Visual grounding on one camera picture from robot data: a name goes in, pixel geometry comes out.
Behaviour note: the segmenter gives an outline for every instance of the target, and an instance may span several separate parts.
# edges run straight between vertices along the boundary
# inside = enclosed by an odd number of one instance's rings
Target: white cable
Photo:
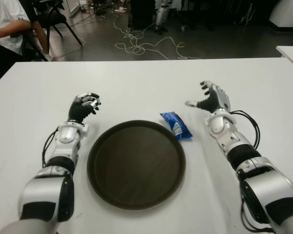
[[[176,47],[176,53],[177,55],[179,56],[178,59],[199,59],[199,58],[195,58],[195,57],[185,57],[183,55],[181,55],[179,52],[178,52],[178,48],[183,48],[185,46],[185,43],[184,42],[180,42],[176,45],[174,39],[172,37],[165,37],[163,39],[161,39],[159,42],[157,42],[156,44],[151,44],[151,43],[142,43],[142,44],[139,44],[138,45],[138,40],[139,39],[142,39],[144,36],[145,36],[145,31],[153,26],[155,23],[151,24],[150,26],[146,27],[143,31],[132,31],[130,33],[126,33],[124,32],[121,28],[117,27],[115,25],[115,20],[117,20],[119,18],[118,15],[116,15],[113,11],[109,11],[109,12],[112,12],[113,15],[116,16],[116,18],[114,19],[113,21],[113,24],[114,24],[114,28],[118,29],[121,31],[122,34],[124,34],[124,37],[123,38],[129,38],[130,39],[130,44],[131,46],[130,47],[127,47],[125,43],[116,43],[114,44],[115,47],[117,49],[120,49],[120,50],[125,50],[127,53],[129,54],[134,54],[134,55],[143,55],[146,51],[153,51],[153,52],[157,52],[159,53],[160,55],[162,55],[165,59],[169,60],[165,55],[163,55],[160,51],[158,50],[151,50],[151,49],[146,49],[143,47],[143,45],[150,45],[152,47],[157,47],[162,41],[166,40],[166,39],[170,39],[173,43],[173,45]]]

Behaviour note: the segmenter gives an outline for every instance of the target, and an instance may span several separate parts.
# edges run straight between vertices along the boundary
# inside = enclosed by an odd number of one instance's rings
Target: blue snack package
[[[167,123],[169,123],[170,128],[173,131],[177,140],[180,140],[181,138],[193,137],[185,123],[175,112],[161,113],[160,115],[165,119]]]

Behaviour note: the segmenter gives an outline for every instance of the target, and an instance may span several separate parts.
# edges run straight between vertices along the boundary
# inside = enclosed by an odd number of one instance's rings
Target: wire
[[[240,115],[240,116],[244,116],[245,118],[247,118],[251,124],[253,125],[254,129],[255,129],[255,143],[254,143],[254,148],[257,149],[259,146],[259,142],[260,142],[260,130],[258,127],[258,124],[256,123],[256,121],[246,112],[238,110],[238,111],[232,111],[230,112],[230,114],[232,115]]]
[[[97,19],[96,16],[97,16],[96,14],[92,13],[89,16],[87,16],[85,19],[81,19],[77,23],[71,24],[70,27],[73,27],[73,26],[82,27],[82,26],[86,26],[87,24],[92,24],[94,22],[98,22],[98,21],[101,21],[101,20],[105,20],[106,19],[106,16],[105,15],[101,15],[99,19]],[[57,29],[61,29],[61,28],[67,28],[67,26],[57,27]]]
[[[241,220],[242,220],[242,224],[243,224],[243,226],[244,226],[249,232],[251,232],[251,233],[275,233],[275,232],[273,231],[272,228],[257,228],[257,227],[255,227],[255,226],[253,226],[253,225],[249,222],[249,220],[247,219],[246,214],[245,214],[245,211],[244,211],[244,203],[245,203],[245,201],[244,201],[243,198],[241,198],[241,199],[242,199],[242,202],[241,202],[240,217],[241,217]]]
[[[79,38],[80,40],[83,41],[83,44],[81,44],[76,50],[73,50],[73,51],[68,52],[68,53],[66,53],[66,54],[63,54],[63,55],[59,55],[59,56],[53,57],[53,59],[59,59],[59,58],[62,58],[62,57],[64,57],[64,56],[66,56],[66,55],[69,55],[69,54],[71,54],[71,53],[74,53],[74,52],[78,51],[78,50],[80,49],[80,47],[83,47],[84,45],[86,45],[86,42],[85,42],[84,39],[82,39],[82,38],[80,38],[80,37],[78,37],[78,38]]]
[[[51,142],[53,141],[53,138],[55,136],[55,133],[59,130],[59,128],[57,127],[56,130],[50,134],[50,136],[48,137],[48,139],[45,141],[44,146],[43,146],[43,151],[42,151],[42,168],[45,167],[45,152],[47,151],[47,149],[49,148]]]
[[[116,15],[113,11],[109,11],[109,12],[112,12],[113,15],[116,16],[116,18],[114,19],[113,21],[113,25],[114,25],[114,28],[120,30],[120,32],[122,34],[124,34],[124,37],[125,39],[130,39],[129,42],[131,44],[130,47],[127,47],[125,43],[116,43],[115,44],[115,47],[117,49],[120,49],[120,50],[125,50],[127,53],[129,54],[134,54],[134,55],[143,55],[146,51],[153,51],[153,52],[156,52],[156,53],[159,53],[160,55],[162,55],[165,59],[169,60],[162,52],[158,51],[158,50],[153,50],[153,49],[147,49],[144,47],[144,45],[149,45],[149,46],[152,46],[152,47],[157,47],[162,41],[166,40],[166,39],[170,39],[173,43],[173,45],[176,47],[176,53],[177,55],[179,56],[178,59],[199,59],[199,58],[195,58],[195,57],[185,57],[183,55],[181,55],[179,52],[178,52],[178,48],[183,48],[185,46],[185,43],[184,42],[180,42],[178,44],[175,43],[174,39],[172,37],[165,37],[163,39],[161,39],[159,42],[157,42],[156,44],[151,44],[151,43],[142,43],[142,44],[138,44],[138,40],[139,39],[142,39],[144,38],[145,36],[145,31],[152,27],[155,23],[149,25],[148,27],[146,27],[143,31],[132,31],[132,32],[124,32],[120,27],[117,27],[115,25],[115,21],[117,19],[119,19],[119,16]]]

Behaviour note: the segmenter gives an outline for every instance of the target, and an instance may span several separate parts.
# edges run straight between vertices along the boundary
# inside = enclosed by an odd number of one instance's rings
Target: brown tray
[[[87,163],[89,181],[107,203],[127,210],[155,206],[169,198],[183,180],[184,151],[163,126],[134,120],[103,133]]]

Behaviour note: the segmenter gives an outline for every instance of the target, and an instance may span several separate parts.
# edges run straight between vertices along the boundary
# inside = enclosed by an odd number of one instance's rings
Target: white shirt
[[[15,20],[29,21],[27,14],[19,0],[0,0],[0,28],[3,28]],[[21,55],[22,36],[17,38],[0,38],[0,45]]]

